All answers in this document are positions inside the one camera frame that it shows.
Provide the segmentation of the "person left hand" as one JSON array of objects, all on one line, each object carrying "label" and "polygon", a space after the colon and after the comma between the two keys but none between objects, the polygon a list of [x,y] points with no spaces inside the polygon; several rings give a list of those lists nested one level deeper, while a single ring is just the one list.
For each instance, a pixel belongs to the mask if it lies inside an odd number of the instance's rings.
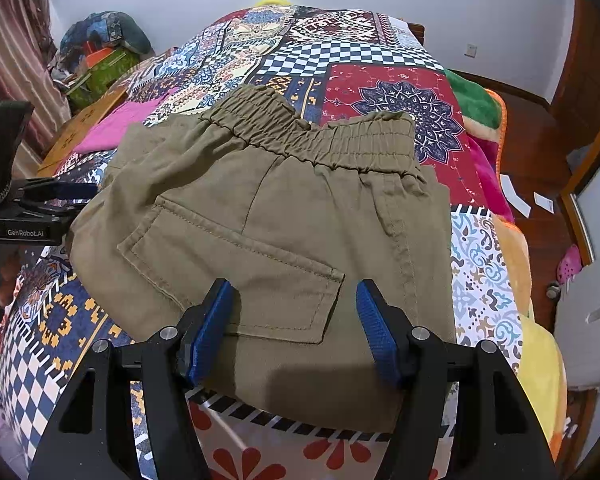
[{"label": "person left hand", "polygon": [[0,307],[5,309],[14,300],[22,259],[19,247],[7,247],[0,252]]}]

